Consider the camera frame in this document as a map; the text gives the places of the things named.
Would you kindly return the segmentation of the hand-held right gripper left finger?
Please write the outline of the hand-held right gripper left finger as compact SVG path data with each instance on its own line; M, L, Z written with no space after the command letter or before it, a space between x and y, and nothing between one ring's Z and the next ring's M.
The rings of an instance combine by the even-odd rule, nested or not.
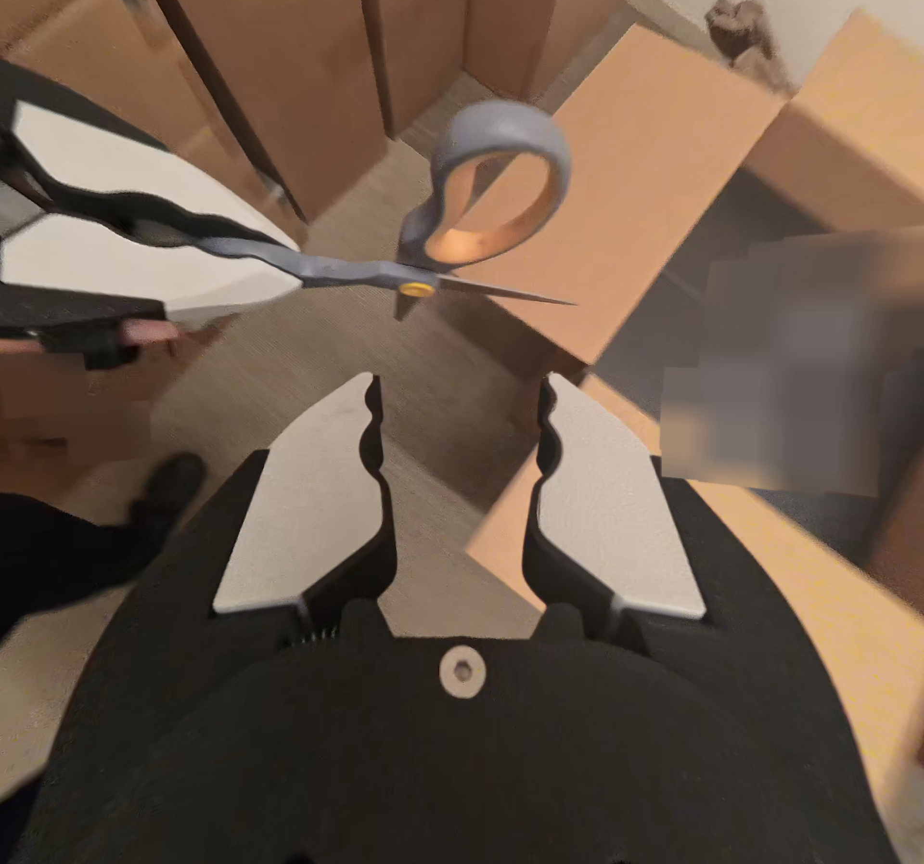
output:
M270 444L214 595L219 616L292 608L338 619L395 579L397 544L379 378L360 373Z

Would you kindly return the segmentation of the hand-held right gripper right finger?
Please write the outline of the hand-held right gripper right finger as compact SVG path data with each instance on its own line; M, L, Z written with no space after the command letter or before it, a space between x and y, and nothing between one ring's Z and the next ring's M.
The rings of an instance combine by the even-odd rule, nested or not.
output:
M539 479L530 495L523 577L583 625L623 614L699 622L707 613L643 442L558 373L539 389Z

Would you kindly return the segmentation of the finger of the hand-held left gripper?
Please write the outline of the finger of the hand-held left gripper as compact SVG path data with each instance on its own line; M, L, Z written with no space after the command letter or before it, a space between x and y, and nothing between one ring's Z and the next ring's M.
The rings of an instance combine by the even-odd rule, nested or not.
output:
M299 250L214 177L152 145L23 100L14 102L8 135L27 172L61 209L160 223L194 243L241 238Z
M73 216L41 216L2 240L2 274L13 284L75 288L151 299L166 321L194 330L301 289L258 258L216 256L195 246L159 247Z

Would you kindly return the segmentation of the large cardboard box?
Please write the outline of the large cardboard box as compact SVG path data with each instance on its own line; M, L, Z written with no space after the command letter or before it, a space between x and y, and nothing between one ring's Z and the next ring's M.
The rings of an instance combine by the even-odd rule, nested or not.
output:
M522 258L476 266L578 303L497 303L548 345L527 362L514 343L534 383L597 363L741 166L834 230L922 223L922 50L862 11L790 100L632 26L553 119L573 156L564 205ZM795 608L880 812L897 812L922 737L922 617L750 491L692 487Z

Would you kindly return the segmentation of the grey and orange scissors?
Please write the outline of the grey and orange scissors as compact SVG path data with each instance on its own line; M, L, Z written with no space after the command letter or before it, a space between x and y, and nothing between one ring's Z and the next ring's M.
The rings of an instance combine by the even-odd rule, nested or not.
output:
M468 231L468 211L480 165L494 157L534 157L546 177L537 198L490 230ZM446 290L493 298L573 306L570 300L474 282L456 270L503 255L527 242L562 205L571 179L571 152L554 121L541 110L504 100L461 110L433 148L431 193L404 218L393 261L347 261L291 252L253 238L209 237L194 245L221 258L252 258L294 277L304 288L368 286L395 292L395 319Z

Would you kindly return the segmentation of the brown packing paper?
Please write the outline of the brown packing paper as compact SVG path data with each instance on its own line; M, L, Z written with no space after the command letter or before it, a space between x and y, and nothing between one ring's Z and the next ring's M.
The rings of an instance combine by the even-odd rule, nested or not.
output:
M733 72L781 96L796 93L760 0L716 0L705 15L711 42Z

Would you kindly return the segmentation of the person's left hand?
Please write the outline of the person's left hand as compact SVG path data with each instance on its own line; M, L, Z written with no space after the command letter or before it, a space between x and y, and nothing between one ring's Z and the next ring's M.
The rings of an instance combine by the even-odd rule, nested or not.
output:
M119 333L121 343L128 347L171 342L183 336L182 331L171 322L146 319L124 321Z

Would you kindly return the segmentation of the brown cardboard box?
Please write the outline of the brown cardboard box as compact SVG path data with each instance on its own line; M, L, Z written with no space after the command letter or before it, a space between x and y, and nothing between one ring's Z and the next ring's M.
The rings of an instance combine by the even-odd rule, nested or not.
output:
M108 371L78 355L2 355L1 491L53 501L95 467L148 454L155 404L229 323L147 344Z

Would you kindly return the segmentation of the person's black shoe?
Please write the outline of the person's black shoe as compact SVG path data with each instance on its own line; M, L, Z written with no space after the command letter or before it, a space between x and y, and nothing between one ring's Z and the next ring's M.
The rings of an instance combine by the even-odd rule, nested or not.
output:
M174 454L156 466L128 510L128 528L139 545L159 551L197 498L207 465L197 454Z

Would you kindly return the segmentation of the tall cardboard box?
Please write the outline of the tall cardboard box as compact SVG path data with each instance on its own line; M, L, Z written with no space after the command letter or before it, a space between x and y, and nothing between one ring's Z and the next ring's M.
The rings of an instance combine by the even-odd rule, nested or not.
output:
M626 0L468 0L463 69L501 96L535 101Z
M361 0L158 0L253 163L307 222L385 155Z
M468 0L361 0L385 130L396 138L455 82Z

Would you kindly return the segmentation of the dark printed product box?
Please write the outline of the dark printed product box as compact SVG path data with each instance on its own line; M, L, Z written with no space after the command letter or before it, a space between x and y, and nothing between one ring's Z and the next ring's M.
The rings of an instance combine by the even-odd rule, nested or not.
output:
M664 370L691 366L697 359L711 263L742 258L754 243L823 232L823 226L754 175L735 172L603 351L594 373L659 421ZM879 501L837 493L753 493L850 563L868 564L882 513Z

